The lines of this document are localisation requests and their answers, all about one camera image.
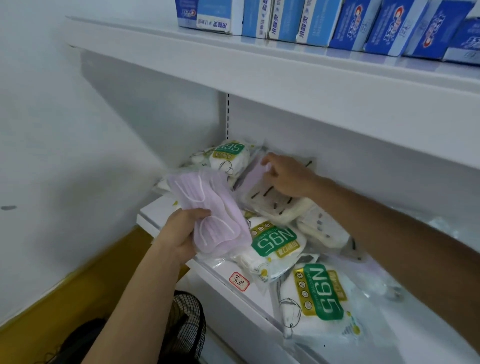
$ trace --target green label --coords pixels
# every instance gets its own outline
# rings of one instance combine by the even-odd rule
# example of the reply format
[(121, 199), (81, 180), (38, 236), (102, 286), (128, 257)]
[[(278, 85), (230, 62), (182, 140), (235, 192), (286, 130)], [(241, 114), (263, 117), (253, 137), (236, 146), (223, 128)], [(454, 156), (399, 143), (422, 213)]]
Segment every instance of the green label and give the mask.
[(341, 320), (343, 307), (325, 266), (306, 264), (303, 273), (317, 316), (324, 321)]
[(252, 248), (255, 249), (259, 256), (268, 256), (282, 246), (297, 239), (297, 235), (291, 229), (281, 229), (270, 221), (265, 221), (255, 226), (253, 229), (250, 229), (250, 233), (253, 238)]
[(232, 143), (223, 144), (223, 145), (217, 147), (215, 149), (215, 152), (237, 155), (244, 148), (245, 148), (245, 146), (243, 144), (232, 141)]

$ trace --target left hand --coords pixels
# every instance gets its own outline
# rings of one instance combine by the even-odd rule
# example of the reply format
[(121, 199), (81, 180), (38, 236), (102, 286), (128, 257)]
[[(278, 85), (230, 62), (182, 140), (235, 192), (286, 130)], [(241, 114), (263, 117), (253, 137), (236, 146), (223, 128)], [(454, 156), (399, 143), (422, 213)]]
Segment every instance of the left hand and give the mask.
[(175, 211), (156, 237), (154, 245), (172, 249), (179, 263), (185, 264), (196, 254), (192, 239), (195, 221), (210, 216), (210, 213), (203, 208)]

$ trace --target white and blue box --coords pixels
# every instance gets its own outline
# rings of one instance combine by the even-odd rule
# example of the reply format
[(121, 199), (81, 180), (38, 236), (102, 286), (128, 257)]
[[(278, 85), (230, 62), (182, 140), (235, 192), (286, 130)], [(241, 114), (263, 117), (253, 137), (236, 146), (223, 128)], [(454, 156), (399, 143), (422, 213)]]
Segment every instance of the white and blue box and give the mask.
[(197, 28), (198, 0), (175, 0), (179, 26)]
[(295, 43), (303, 11), (303, 0), (274, 0), (270, 39)]
[(401, 56), (425, 14), (428, 0), (384, 0), (367, 43), (367, 53)]
[(406, 56), (441, 60), (474, 1), (430, 0), (405, 51)]
[(443, 60), (480, 64), (480, 18), (463, 21), (450, 41)]
[(241, 36), (243, 0), (198, 0), (197, 28)]
[(306, 0), (297, 43), (328, 47), (342, 8), (342, 0)]
[(362, 50), (382, 0), (346, 0), (329, 47)]
[(244, 0), (243, 36), (265, 39), (270, 28), (273, 0)]

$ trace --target pink face mask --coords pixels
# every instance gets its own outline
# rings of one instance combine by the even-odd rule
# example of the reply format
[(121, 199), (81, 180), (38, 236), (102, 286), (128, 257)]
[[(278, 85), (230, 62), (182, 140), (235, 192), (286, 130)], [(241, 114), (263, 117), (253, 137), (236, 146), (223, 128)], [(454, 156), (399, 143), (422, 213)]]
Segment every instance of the pink face mask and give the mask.
[(172, 175), (167, 180), (183, 209), (201, 207), (212, 211), (211, 216), (195, 223), (193, 242), (199, 252), (224, 256), (237, 246), (252, 243), (224, 173), (203, 169)]

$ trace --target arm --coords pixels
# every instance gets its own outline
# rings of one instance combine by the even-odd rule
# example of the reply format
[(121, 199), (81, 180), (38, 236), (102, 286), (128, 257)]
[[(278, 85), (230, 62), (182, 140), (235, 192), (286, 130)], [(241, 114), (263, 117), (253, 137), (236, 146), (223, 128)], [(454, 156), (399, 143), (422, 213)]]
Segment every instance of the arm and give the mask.
[(398, 282), (480, 352), (480, 254), (407, 215), (319, 177), (293, 158), (268, 154), (264, 178), (308, 197), (355, 237)]
[(156, 364), (180, 266), (195, 255), (190, 233), (209, 210), (177, 210), (140, 262), (82, 364)]

